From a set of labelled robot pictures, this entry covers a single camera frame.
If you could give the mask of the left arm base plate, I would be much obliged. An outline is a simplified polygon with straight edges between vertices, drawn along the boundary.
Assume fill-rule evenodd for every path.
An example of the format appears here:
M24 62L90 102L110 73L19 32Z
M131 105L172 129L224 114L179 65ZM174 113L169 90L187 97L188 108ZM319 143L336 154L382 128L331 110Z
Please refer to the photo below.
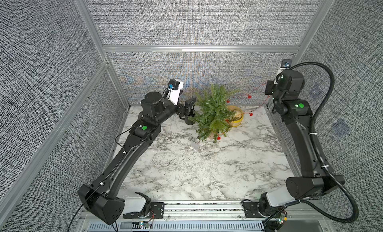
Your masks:
M165 203L151 202L149 206L145 206L140 212L130 212L123 214L124 219L144 219L151 218L162 219L164 217Z

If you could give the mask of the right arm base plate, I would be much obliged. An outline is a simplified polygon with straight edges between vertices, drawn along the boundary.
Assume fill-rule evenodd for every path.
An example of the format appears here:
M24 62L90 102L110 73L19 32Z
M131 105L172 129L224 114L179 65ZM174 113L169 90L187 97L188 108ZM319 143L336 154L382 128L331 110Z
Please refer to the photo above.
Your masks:
M267 218L266 216L263 216L260 213L258 202L254 202L249 199L244 199L240 202L240 204L247 219Z

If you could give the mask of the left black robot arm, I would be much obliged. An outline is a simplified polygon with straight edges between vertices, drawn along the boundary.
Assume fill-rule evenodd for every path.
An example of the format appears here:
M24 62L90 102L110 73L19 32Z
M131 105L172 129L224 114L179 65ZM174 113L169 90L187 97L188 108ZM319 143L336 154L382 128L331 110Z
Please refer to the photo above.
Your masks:
M180 104L171 97L174 92L164 96L159 92L149 92L141 101L142 111L137 121L128 130L129 134L121 150L91 185L83 184L78 195L82 206L107 225L116 223L122 214L137 213L145 217L149 214L151 199L136 192L131 198L119 198L118 192L126 176L140 156L151 146L161 132L161 125L177 114L186 124L193 116L196 97Z

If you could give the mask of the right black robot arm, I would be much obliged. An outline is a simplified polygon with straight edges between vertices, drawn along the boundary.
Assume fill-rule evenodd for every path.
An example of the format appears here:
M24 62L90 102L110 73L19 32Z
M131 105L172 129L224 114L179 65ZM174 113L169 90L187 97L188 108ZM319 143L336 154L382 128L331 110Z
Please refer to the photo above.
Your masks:
M313 113L309 103L299 99L304 84L305 80L300 72L284 70L278 83L268 82L266 87L266 94L273 98L273 112L281 115L293 138L301 165L301 176L289 177L284 186L261 195L258 207L265 217L273 215L287 203L326 195L338 188L324 171L326 167L333 172L333 168L328 164L320 164L310 139Z

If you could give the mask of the small green christmas tree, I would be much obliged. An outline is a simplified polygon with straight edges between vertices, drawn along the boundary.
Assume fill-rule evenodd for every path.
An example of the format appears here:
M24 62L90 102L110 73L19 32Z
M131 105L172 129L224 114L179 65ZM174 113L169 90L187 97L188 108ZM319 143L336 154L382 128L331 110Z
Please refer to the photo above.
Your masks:
M203 95L196 94L198 110L194 114L199 141L206 141L211 137L216 143L217 134L224 133L220 137L227 136L232 126L226 120L233 119L235 112L227 109L226 100L236 93L238 90L228 90L224 85L212 84L210 90L204 91Z

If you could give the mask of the red string lights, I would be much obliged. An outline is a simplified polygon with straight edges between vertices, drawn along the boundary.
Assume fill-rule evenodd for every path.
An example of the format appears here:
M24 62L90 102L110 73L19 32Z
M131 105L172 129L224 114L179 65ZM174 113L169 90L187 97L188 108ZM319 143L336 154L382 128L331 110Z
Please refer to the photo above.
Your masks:
M243 96L246 96L248 99L250 99L250 98L252 98L252 95L251 95L251 94L252 94L253 92L255 92L256 90L258 90L260 87L264 86L264 85L266 85L266 83L264 83L264 84L260 84L258 87L255 87L255 88L254 88L252 91L250 91L249 93L243 93L243 94L240 94L240 95L238 95L238 96L229 97L229 98L226 100L226 103L230 103L230 101L231 101L232 99L240 98L240 97L243 97ZM221 137L220 137L221 135L224 135L224 133L217 134L216 139L217 139L217 140L221 140Z

